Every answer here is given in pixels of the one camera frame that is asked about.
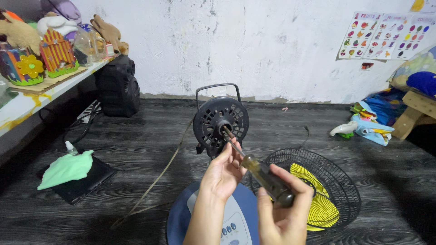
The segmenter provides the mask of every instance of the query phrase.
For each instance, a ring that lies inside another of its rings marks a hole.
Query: dark vinyl floor
[[[66,153],[61,130],[48,127],[39,138],[0,167],[0,244],[166,244],[171,204],[131,216],[117,230],[111,224],[138,201],[173,155],[196,112],[192,100],[143,99],[132,118],[100,116],[77,147],[118,173],[75,206],[51,190],[37,191],[38,170]],[[328,132],[348,122],[348,105],[265,104],[245,102],[250,128],[246,153],[265,159],[284,147],[321,154],[355,182],[362,207],[343,231],[310,233],[308,244],[436,244],[436,158],[409,141],[392,139],[387,147],[360,136],[347,140]],[[286,113],[281,108],[289,107]],[[71,136],[80,133],[72,132]],[[176,159],[140,208],[173,202],[200,180],[209,158],[197,155],[189,129]],[[243,183],[248,186],[248,176]]]

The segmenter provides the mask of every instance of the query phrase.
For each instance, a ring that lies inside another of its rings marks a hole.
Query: screwdriver
[[[266,189],[275,203],[278,203],[283,208],[291,207],[294,201],[294,194],[291,192],[288,185],[273,174],[267,166],[261,164],[254,155],[245,155],[242,150],[238,149],[231,141],[231,139],[235,137],[233,133],[231,133],[226,126],[223,126],[222,129],[227,134],[224,135],[224,139],[243,157],[241,165],[250,171],[254,179]]]

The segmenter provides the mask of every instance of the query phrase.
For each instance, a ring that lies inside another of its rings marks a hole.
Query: speaker
[[[139,110],[140,89],[135,62],[120,55],[105,65],[95,79],[100,102],[106,116],[131,117]]]

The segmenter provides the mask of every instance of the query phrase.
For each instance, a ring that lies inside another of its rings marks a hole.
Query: white shelf
[[[94,63],[83,73],[55,86],[42,95],[25,96],[22,92],[0,108],[0,137],[22,123],[32,114],[37,113],[41,108],[48,105],[61,94],[81,82],[83,79],[105,66],[111,59],[105,59]]]

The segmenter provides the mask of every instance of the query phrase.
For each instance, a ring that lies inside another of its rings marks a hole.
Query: fruits poster
[[[356,11],[339,49],[339,59],[361,59],[377,31],[383,13]]]
[[[428,38],[428,33],[436,28],[434,26],[436,17],[427,14],[416,14],[410,20],[406,32],[398,38],[392,59],[408,60],[422,50],[421,43]]]
[[[384,14],[363,58],[390,60],[399,37],[410,28],[411,18],[412,14]]]
[[[436,13],[436,0],[415,0],[410,11],[421,13]]]

